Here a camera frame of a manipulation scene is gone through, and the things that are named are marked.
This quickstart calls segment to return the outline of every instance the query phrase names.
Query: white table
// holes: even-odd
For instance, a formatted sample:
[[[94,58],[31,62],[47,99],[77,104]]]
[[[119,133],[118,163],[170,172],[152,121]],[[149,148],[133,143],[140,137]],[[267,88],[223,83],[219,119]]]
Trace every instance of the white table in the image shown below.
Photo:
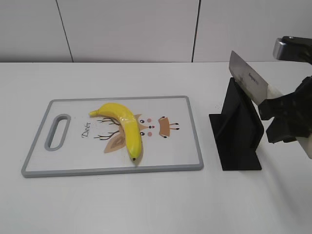
[[[250,65],[285,94],[312,73],[302,63]],[[208,114],[221,111],[229,78],[228,63],[0,64],[0,233],[310,234],[312,160],[298,143],[264,134],[262,171],[222,171]],[[22,177],[50,100],[162,95],[190,98],[203,170]]]

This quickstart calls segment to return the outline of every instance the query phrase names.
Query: knife stand base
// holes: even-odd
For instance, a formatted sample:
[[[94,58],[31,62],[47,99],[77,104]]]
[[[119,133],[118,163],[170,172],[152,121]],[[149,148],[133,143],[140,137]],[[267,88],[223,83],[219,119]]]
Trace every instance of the knife stand base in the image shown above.
[[[222,170],[261,170],[255,150],[264,128],[250,98],[230,79],[220,114],[209,115]]]

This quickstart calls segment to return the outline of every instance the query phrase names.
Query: white cutting board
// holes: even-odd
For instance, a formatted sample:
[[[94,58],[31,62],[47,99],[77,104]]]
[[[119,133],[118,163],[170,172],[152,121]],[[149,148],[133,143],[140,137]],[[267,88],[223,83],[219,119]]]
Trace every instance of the white cutting board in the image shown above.
[[[110,119],[88,115],[107,102],[120,103],[140,115],[143,155],[136,164],[129,158],[119,126]],[[45,142],[50,128],[54,119],[63,114],[70,116],[63,145],[49,151]],[[58,127],[60,131],[57,129],[54,136],[57,145],[63,135],[61,124]],[[62,99],[50,102],[22,173],[25,177],[76,176],[202,167],[192,111],[185,96]]]

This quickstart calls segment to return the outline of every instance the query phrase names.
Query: deer eye drawing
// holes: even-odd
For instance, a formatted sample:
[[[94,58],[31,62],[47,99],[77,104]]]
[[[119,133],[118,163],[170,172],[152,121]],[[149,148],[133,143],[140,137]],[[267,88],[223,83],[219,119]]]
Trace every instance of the deer eye drawing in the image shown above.
[[[136,120],[138,122],[138,126],[140,129],[140,135],[144,136],[146,135],[145,132],[143,130],[145,129],[149,129],[152,130],[155,128],[155,126],[153,125],[149,125],[149,126],[145,126],[143,125],[143,123],[145,123],[145,120],[140,119],[139,117],[142,114],[139,115],[135,115]],[[121,126],[121,124],[115,120],[114,118],[103,118],[101,120],[97,120],[99,123],[105,123],[108,122],[110,125],[116,125],[118,126],[118,130],[114,131],[114,132],[108,132],[105,135],[98,135],[94,138],[97,138],[99,140],[108,140],[108,144],[106,145],[106,148],[104,150],[104,153],[110,153],[110,152],[114,152],[117,151],[123,147],[126,146],[126,137],[125,137],[125,132]],[[152,122],[152,119],[148,118],[146,120],[146,122],[150,123]],[[159,125],[160,125],[160,130],[159,130],[159,135],[162,136],[163,138],[168,138],[170,136],[170,130],[179,130],[179,128],[171,128],[171,125],[178,125],[178,123],[169,123],[168,117],[161,117],[159,120]],[[152,132],[148,132],[147,136],[151,137],[152,136]]]

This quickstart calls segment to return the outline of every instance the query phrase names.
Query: yellow banana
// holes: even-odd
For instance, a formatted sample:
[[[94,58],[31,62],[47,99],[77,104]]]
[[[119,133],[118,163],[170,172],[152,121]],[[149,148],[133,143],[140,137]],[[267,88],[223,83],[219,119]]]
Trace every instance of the yellow banana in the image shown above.
[[[90,117],[106,116],[119,121],[126,137],[126,147],[130,158],[135,161],[142,151],[142,141],[137,120],[132,112],[125,106],[118,103],[106,103],[98,110],[91,111]]]

